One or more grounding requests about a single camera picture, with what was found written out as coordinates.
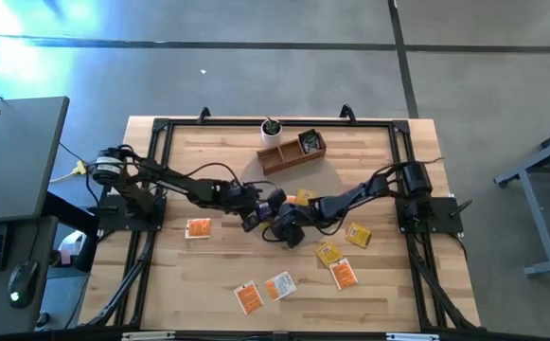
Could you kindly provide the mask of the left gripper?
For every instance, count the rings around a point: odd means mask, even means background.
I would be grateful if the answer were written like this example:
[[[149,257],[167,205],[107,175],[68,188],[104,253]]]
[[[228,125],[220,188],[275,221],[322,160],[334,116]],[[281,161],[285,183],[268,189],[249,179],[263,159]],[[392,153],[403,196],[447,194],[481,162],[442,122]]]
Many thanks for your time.
[[[229,210],[240,215],[241,227],[249,233],[261,224],[261,219],[254,211],[263,202],[260,198],[262,189],[254,184],[236,184],[229,189]],[[266,199],[270,209],[279,209],[287,201],[287,195],[282,188],[276,188]]]

